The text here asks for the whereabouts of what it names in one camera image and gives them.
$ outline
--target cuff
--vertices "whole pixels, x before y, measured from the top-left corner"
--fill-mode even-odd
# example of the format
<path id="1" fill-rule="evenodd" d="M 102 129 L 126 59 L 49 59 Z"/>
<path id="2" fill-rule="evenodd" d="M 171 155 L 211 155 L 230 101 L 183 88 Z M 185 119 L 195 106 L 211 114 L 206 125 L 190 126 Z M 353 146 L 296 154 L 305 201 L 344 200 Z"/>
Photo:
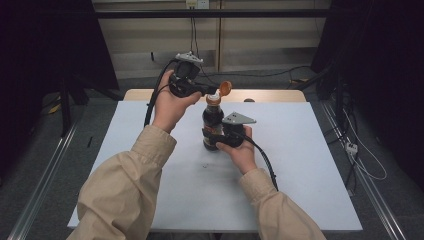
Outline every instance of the cuff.
<path id="1" fill-rule="evenodd" d="M 131 151 L 146 156 L 146 162 L 155 162 L 163 167 L 174 151 L 177 141 L 162 129 L 147 125 L 134 143 Z"/>
<path id="2" fill-rule="evenodd" d="M 271 178 L 264 169 L 253 169 L 243 175 L 240 185 L 251 203 L 259 201 L 262 197 L 277 192 Z"/>

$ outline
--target cable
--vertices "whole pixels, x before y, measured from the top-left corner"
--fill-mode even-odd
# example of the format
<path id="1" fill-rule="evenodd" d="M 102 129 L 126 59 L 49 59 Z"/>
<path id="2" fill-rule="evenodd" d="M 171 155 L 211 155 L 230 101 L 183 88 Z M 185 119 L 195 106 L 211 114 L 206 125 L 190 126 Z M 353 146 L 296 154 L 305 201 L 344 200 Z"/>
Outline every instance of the cable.
<path id="1" fill-rule="evenodd" d="M 268 156 L 265 154 L 264 150 L 262 150 L 262 148 L 260 148 L 258 146 L 258 144 L 256 144 L 255 141 L 253 141 L 252 138 L 246 136 L 245 134 L 240 134 L 238 132 L 232 132 L 232 133 L 234 135 L 237 135 L 239 137 L 242 137 L 244 140 L 248 141 L 249 143 L 251 143 L 253 146 L 255 146 L 259 150 L 259 152 L 261 153 L 263 159 L 265 160 L 266 166 L 268 167 L 268 171 L 269 171 L 269 174 L 271 176 L 272 184 L 274 185 L 275 189 L 277 189 L 277 191 L 278 191 L 277 180 L 275 179 L 277 176 L 274 174 L 274 170 L 272 169 L 271 162 L 269 161 Z"/>
<path id="2" fill-rule="evenodd" d="M 355 135 L 355 137 L 358 139 L 358 142 L 368 151 L 368 153 L 371 154 L 371 156 L 377 161 L 377 163 L 380 165 L 381 169 L 384 171 L 384 176 L 383 177 L 376 177 L 374 175 L 372 175 L 371 173 L 369 173 L 361 164 L 358 163 L 357 159 L 352 155 L 352 153 L 348 153 L 352 156 L 352 160 L 357 164 L 358 168 L 361 169 L 363 172 L 365 172 L 369 177 L 374 178 L 376 180 L 384 180 L 387 178 L 387 171 L 384 168 L 383 164 L 381 164 L 381 162 L 378 160 L 378 158 L 365 146 L 365 144 L 361 141 L 361 139 L 358 137 L 358 135 L 356 134 L 355 130 L 353 129 L 352 126 L 352 122 L 349 119 L 349 116 L 347 115 L 346 111 L 343 109 L 344 114 L 346 115 L 346 120 L 349 122 L 349 125 L 352 128 L 352 132 Z"/>
<path id="3" fill-rule="evenodd" d="M 298 66 L 298 67 L 293 67 L 289 70 L 285 70 L 279 73 L 272 73 L 272 74 L 264 74 L 264 75 L 255 75 L 255 74 L 240 74 L 240 73 L 214 73 L 214 74 L 209 74 L 208 76 L 241 76 L 241 77 L 272 77 L 272 76 L 278 76 L 278 75 L 282 75 L 284 73 L 288 73 L 289 71 L 293 71 L 295 69 L 299 69 L 299 68 L 310 68 L 310 66 Z"/>
<path id="4" fill-rule="evenodd" d="M 152 117 L 152 112 L 153 112 L 153 107 L 155 106 L 156 103 L 156 99 L 158 98 L 158 94 L 160 91 L 158 91 L 160 82 L 162 81 L 162 77 L 165 74 L 166 69 L 169 67 L 169 65 L 171 65 L 174 62 L 178 62 L 177 59 L 172 59 L 168 62 L 168 64 L 162 69 L 162 71 L 159 74 L 158 79 L 156 80 L 156 85 L 153 88 L 153 93 L 152 96 L 150 97 L 150 101 L 147 105 L 147 112 L 146 112 L 146 117 L 144 119 L 144 127 L 150 124 L 150 118 Z"/>

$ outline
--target white tabletop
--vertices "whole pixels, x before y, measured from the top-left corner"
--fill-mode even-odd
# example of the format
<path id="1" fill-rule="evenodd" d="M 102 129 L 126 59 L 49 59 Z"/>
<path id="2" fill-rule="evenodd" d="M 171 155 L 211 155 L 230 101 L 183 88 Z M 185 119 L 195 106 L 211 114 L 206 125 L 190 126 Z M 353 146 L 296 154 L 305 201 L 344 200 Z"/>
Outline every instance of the white tabletop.
<path id="1" fill-rule="evenodd" d="M 131 148 L 142 130 L 147 101 L 118 104 L 93 170 L 104 160 Z M 191 106 L 172 135 L 178 144 L 163 169 L 153 231 L 252 232 L 254 212 L 238 180 L 241 174 L 222 152 L 202 143 L 205 103 Z M 268 155 L 278 186 L 302 207 L 322 230 L 361 230 L 309 103 L 221 104 L 257 120 L 253 139 Z M 265 169 L 262 156 L 256 162 Z M 74 213 L 70 227 L 78 219 Z"/>

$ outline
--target bottle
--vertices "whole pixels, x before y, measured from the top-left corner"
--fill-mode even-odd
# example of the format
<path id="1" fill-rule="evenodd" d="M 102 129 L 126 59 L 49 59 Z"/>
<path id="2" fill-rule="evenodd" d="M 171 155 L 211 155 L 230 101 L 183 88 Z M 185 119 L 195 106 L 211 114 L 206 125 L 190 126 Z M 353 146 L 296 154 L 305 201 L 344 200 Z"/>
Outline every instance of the bottle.
<path id="1" fill-rule="evenodd" d="M 220 107 L 221 96 L 219 93 L 214 95 L 206 95 L 206 109 L 203 111 L 203 128 L 212 134 L 222 135 L 222 119 L 224 118 L 224 112 Z M 203 145 L 210 151 L 216 151 L 218 148 L 215 145 L 209 143 L 209 138 L 203 138 Z"/>

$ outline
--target beige jacket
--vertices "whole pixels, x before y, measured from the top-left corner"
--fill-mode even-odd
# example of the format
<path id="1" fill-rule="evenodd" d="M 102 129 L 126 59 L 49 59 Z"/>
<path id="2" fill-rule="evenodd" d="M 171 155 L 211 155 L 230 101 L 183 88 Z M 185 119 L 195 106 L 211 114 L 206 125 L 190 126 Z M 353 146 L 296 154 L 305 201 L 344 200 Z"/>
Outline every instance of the beige jacket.
<path id="1" fill-rule="evenodd" d="M 119 153 L 90 175 L 81 189 L 80 223 L 68 239 L 145 239 L 155 214 L 162 167 L 176 141 L 146 126 L 131 151 Z M 261 239 L 325 239 L 315 222 L 262 169 L 240 184 L 256 211 Z"/>

